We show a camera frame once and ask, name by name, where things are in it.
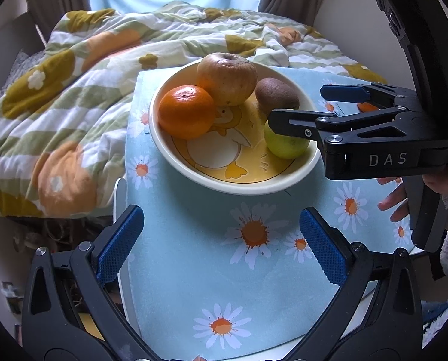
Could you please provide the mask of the small orange mandarin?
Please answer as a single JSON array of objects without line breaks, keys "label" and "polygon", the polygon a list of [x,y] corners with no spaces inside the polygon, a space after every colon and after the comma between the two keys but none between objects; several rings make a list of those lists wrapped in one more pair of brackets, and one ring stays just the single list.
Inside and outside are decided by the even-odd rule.
[{"label": "small orange mandarin", "polygon": [[378,107],[376,107],[375,105],[368,103],[368,102],[359,103],[358,109],[360,110],[361,113],[369,113],[369,112],[379,110]]}]

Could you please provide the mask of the small green apple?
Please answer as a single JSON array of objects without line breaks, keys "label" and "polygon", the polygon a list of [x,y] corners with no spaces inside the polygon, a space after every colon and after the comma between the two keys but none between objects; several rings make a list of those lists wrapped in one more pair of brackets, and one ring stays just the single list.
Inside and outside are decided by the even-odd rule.
[{"label": "small green apple", "polygon": [[263,132],[268,150],[276,157],[284,160],[295,160],[302,156],[309,146],[309,140],[307,139],[275,133],[270,128],[269,122],[265,122]]}]

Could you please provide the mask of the brown kiwi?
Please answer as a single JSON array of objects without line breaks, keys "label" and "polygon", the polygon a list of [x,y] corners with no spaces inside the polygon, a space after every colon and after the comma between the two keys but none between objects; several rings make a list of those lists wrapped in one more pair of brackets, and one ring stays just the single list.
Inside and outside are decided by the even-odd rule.
[{"label": "brown kiwi", "polygon": [[259,80],[255,93],[259,108],[265,114],[275,108],[298,109],[300,106],[296,92],[287,83],[273,77]]}]

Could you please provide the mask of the cream duck-pattern bowl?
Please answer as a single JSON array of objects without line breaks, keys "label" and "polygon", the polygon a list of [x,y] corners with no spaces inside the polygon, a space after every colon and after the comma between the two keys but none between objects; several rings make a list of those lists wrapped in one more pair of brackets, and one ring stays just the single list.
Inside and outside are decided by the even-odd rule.
[{"label": "cream duck-pattern bowl", "polygon": [[240,196],[281,192],[304,180],[320,159],[317,145],[310,143],[295,160],[269,152],[263,135],[266,116],[254,94],[238,107],[218,109],[211,130],[196,140],[175,139],[161,129],[158,103],[173,88],[194,85],[198,64],[170,69],[150,102],[151,136],[167,164],[200,186]]}]

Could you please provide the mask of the brownish wrinkled apple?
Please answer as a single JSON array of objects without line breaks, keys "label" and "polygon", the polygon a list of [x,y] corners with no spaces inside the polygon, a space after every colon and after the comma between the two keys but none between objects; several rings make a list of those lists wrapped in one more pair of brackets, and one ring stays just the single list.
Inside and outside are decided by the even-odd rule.
[{"label": "brownish wrinkled apple", "polygon": [[240,55],[216,52],[197,65],[196,84],[211,95],[218,107],[243,104],[256,88],[255,65]]}]

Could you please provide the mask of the mandarin in bowl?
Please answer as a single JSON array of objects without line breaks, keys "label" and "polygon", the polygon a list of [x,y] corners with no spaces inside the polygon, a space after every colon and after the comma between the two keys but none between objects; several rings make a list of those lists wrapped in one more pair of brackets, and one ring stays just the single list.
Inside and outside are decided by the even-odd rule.
[{"label": "mandarin in bowl", "polygon": [[208,92],[193,86],[178,86],[158,102],[157,122],[177,139],[197,139],[207,133],[217,116],[217,106]]}]

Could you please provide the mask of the blue daisy tablecloth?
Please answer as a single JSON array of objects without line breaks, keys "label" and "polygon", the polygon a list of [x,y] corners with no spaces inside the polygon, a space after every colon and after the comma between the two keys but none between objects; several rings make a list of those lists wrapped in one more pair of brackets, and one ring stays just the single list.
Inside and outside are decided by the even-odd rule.
[{"label": "blue daisy tablecloth", "polygon": [[298,184],[240,196],[196,184],[167,164],[149,128],[149,106],[170,69],[140,73],[129,121],[128,201],[145,223],[129,255],[130,303],[144,341],[163,359],[230,359],[303,336],[334,297],[302,236],[313,207],[351,241],[391,253],[411,249],[407,220],[391,222],[378,203],[392,184],[331,181],[321,158]]}]

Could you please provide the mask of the floral striped duvet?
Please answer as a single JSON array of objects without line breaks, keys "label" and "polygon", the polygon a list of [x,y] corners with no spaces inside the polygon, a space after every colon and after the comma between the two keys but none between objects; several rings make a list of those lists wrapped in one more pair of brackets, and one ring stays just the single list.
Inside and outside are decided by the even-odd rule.
[{"label": "floral striped duvet", "polygon": [[371,82],[314,28],[266,13],[171,2],[151,13],[70,11],[0,97],[0,216],[68,218],[111,204],[138,74],[213,52]]}]

